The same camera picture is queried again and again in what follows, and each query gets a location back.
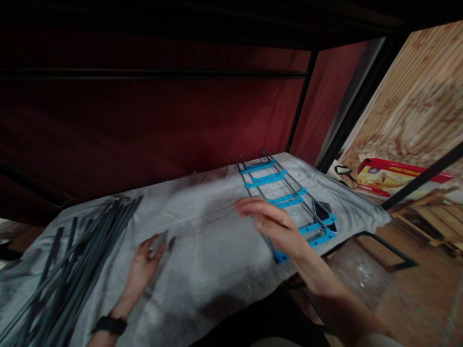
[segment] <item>hand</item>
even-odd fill
[[[239,199],[235,208],[241,217],[254,217],[254,227],[269,236],[273,244],[290,258],[300,258],[311,251],[288,212],[271,205],[261,197]]]
[[[129,276],[125,283],[124,292],[116,306],[110,312],[112,317],[127,320],[130,312],[132,312],[145,291],[146,286],[151,282],[165,251],[164,243],[158,248],[154,257],[150,257],[150,248],[158,236],[154,235],[152,238],[143,241],[136,249],[134,258],[130,264]]]
[[[144,240],[136,249],[125,284],[125,294],[143,294],[146,286],[151,282],[165,250],[165,244],[163,244],[158,248],[154,257],[150,257],[150,248],[158,236],[159,234]]]

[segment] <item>red curtain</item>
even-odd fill
[[[318,54],[291,154],[315,165],[366,42]]]

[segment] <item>black watch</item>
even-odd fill
[[[109,316],[101,317],[98,322],[96,322],[95,327],[92,329],[91,334],[94,334],[100,330],[106,330],[110,335],[119,335],[121,336],[127,328],[127,322],[122,318],[112,318]]]

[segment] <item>black phone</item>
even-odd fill
[[[319,203],[322,204],[327,211],[332,213],[331,206],[329,205],[329,203],[321,201],[319,201]],[[325,220],[328,218],[328,214],[325,211],[323,211],[323,209],[320,208],[320,206],[317,203],[315,203],[315,201],[312,201],[312,206],[318,218],[320,218],[321,220]],[[330,224],[327,227],[334,233],[338,232],[338,230],[336,229],[336,223]]]

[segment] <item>wooden panel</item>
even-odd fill
[[[340,162],[429,167],[463,141],[463,21],[413,32],[346,141]],[[446,170],[463,183],[463,160]]]
[[[444,237],[454,238],[458,234],[452,230],[447,224],[445,224],[438,216],[436,216],[428,207],[418,207],[414,209],[420,214],[427,222],[429,222],[438,232]]]

